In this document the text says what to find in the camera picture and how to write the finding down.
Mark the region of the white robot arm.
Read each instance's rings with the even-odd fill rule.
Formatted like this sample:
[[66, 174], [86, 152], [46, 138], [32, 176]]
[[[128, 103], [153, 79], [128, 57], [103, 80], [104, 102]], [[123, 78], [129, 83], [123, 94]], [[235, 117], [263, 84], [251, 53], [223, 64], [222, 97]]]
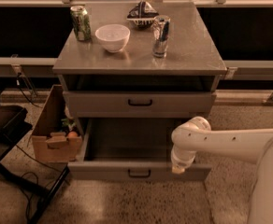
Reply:
[[204, 151], [257, 165], [247, 224], [273, 224], [273, 129], [213, 131], [194, 117], [171, 134], [172, 172], [182, 174]]

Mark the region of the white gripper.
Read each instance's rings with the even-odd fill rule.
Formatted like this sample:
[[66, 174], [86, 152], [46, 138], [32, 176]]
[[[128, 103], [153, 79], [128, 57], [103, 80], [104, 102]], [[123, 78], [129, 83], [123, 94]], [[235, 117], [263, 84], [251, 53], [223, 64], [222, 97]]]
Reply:
[[172, 173], [176, 175], [184, 174], [185, 169], [189, 168], [194, 162], [195, 154], [195, 151], [189, 151], [179, 147], [172, 147]]

